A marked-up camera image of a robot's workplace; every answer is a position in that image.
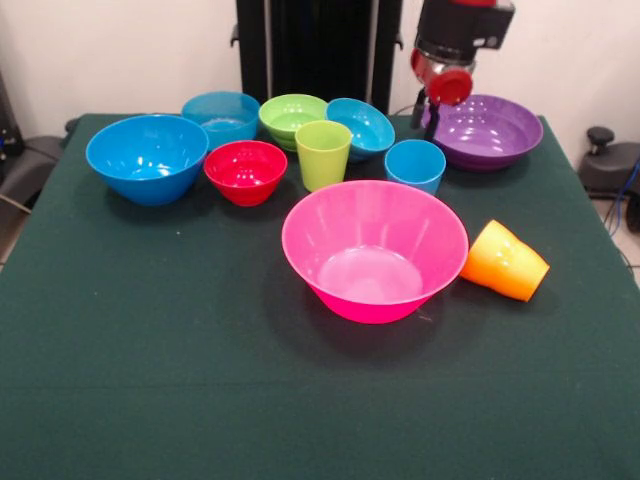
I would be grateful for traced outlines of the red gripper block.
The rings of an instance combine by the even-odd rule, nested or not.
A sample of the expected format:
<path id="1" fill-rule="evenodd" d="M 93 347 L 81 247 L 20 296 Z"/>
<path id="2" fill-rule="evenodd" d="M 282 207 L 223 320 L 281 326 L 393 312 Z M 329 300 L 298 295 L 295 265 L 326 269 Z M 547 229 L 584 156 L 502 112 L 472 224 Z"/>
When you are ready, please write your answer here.
<path id="1" fill-rule="evenodd" d="M 414 48 L 410 57 L 412 71 L 424 86 L 418 91 L 413 106 L 410 127 L 420 128 L 424 115 L 426 96 L 429 102 L 429 121 L 424 139 L 433 141 L 440 121 L 440 105 L 456 106 L 464 102 L 473 88 L 474 62 L 469 65 L 445 63 Z"/>

